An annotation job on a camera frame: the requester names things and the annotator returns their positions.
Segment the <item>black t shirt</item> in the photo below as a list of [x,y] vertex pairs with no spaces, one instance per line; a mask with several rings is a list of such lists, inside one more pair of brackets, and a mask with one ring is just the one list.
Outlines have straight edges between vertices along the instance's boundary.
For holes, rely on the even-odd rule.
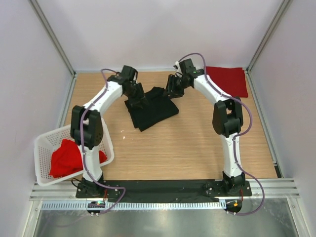
[[138,128],[142,132],[179,113],[177,106],[169,97],[163,96],[163,93],[163,87],[154,86],[145,93],[149,104],[144,105],[143,108],[133,108],[130,102],[125,100],[134,128]]

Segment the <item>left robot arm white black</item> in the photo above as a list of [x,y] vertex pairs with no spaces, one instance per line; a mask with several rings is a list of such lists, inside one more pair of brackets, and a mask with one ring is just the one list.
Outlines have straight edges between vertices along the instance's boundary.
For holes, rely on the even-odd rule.
[[99,160],[99,144],[103,140],[103,114],[121,96],[125,95],[133,108],[148,105],[138,71],[124,65],[119,72],[104,78],[105,86],[83,106],[74,106],[70,135],[77,144],[83,165],[83,177],[78,183],[78,198],[99,198],[108,186],[103,179]]

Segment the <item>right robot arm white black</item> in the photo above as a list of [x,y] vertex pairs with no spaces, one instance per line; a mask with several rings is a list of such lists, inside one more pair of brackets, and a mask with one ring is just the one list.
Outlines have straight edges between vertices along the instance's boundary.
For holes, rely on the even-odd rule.
[[227,195],[241,195],[245,186],[242,170],[239,137],[243,126],[241,104],[237,98],[225,93],[217,86],[204,69],[197,69],[191,59],[177,61],[175,74],[168,76],[164,95],[179,98],[184,90],[192,87],[203,94],[213,105],[212,126],[222,141],[224,170],[222,189]]

